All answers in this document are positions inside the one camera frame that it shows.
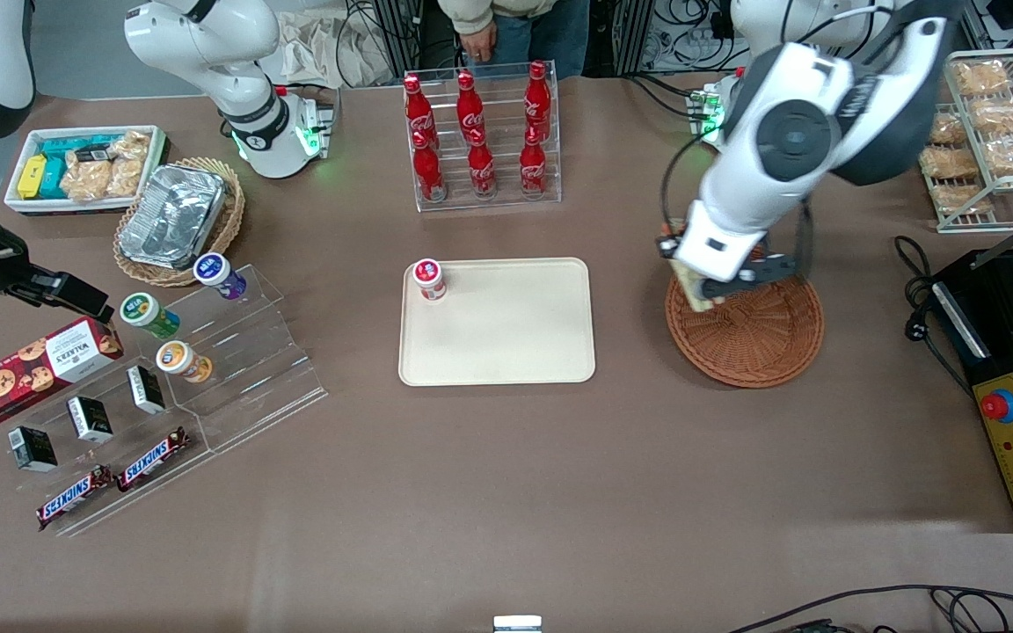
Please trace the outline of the person hand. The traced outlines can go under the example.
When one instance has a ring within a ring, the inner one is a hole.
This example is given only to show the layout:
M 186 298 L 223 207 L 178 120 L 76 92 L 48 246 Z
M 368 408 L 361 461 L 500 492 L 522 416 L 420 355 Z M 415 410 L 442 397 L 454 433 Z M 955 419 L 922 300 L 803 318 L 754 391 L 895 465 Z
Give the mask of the person hand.
M 463 52 L 465 52 L 467 59 L 471 62 L 490 62 L 493 59 L 496 37 L 498 37 L 498 28 L 496 28 L 494 21 L 491 21 L 481 31 L 462 33 L 461 45 Z

